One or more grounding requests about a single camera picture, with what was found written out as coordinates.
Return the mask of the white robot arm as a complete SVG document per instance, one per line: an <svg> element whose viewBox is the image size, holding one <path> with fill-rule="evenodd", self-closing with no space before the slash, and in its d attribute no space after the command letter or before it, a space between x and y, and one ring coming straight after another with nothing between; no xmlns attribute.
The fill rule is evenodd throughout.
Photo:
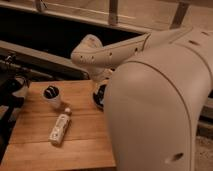
<svg viewBox="0 0 213 171"><path fill-rule="evenodd" d="M195 171L198 120L213 91L213 30L150 32L107 46L89 34L71 61L107 83L117 171Z"/></svg>

